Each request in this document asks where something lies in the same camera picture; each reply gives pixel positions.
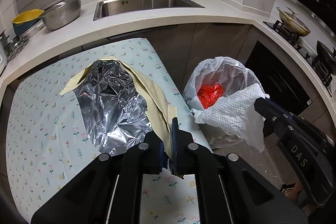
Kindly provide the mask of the person's hand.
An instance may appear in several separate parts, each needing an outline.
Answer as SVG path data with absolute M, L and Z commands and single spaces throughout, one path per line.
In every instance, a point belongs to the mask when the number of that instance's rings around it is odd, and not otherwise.
M 303 186 L 300 182 L 296 182 L 294 188 L 285 193 L 285 196 L 288 197 L 290 200 L 295 201 L 298 198 L 298 195 L 303 190 Z

